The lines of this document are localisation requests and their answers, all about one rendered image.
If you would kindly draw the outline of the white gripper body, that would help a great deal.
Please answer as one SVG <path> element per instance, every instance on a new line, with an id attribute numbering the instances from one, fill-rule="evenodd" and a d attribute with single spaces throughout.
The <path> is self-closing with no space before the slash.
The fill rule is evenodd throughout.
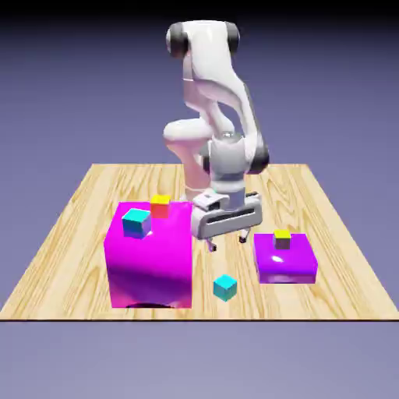
<path id="1" fill-rule="evenodd" d="M 193 204 L 191 233 L 199 240 L 213 238 L 234 231 L 249 230 L 263 221 L 260 196 L 247 196 L 242 207 L 236 210 L 204 210 Z"/>

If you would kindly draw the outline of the small yellow cube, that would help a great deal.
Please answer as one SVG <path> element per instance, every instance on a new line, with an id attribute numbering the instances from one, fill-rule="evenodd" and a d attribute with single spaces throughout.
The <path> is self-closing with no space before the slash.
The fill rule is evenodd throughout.
<path id="1" fill-rule="evenodd" d="M 155 194 L 151 197 L 150 212 L 152 218 L 168 218 L 169 214 L 169 195 Z"/>
<path id="2" fill-rule="evenodd" d="M 289 250 L 291 247 L 291 233 L 288 229 L 276 229 L 273 234 L 276 250 Z"/>

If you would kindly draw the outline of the small cyan cube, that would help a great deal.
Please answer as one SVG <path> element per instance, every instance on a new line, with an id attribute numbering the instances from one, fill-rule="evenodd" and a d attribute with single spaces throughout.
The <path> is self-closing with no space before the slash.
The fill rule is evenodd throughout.
<path id="1" fill-rule="evenodd" d="M 144 238 L 151 232 L 151 215 L 148 210 L 131 208 L 122 217 L 124 236 Z"/>
<path id="2" fill-rule="evenodd" d="M 224 274 L 214 281 L 213 293 L 224 302 L 229 301 L 237 294 L 237 280 Z"/>

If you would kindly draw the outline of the large purple box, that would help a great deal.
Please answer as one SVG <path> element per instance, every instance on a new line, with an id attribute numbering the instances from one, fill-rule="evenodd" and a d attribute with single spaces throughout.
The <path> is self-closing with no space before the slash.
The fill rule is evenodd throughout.
<path id="1" fill-rule="evenodd" d="M 274 235 L 255 233 L 254 262 L 261 284 L 314 284 L 318 261 L 303 233 L 292 233 L 289 249 L 275 249 Z"/>

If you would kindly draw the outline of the large magenta box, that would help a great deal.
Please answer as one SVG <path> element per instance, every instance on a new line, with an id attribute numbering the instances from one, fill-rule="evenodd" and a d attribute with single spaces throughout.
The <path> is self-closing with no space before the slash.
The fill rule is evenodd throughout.
<path id="1" fill-rule="evenodd" d="M 144 238 L 124 235 L 122 217 L 132 208 L 150 204 L 120 202 L 104 240 L 111 306 L 191 308 L 192 204 L 171 202 L 168 217 L 153 219 Z"/>

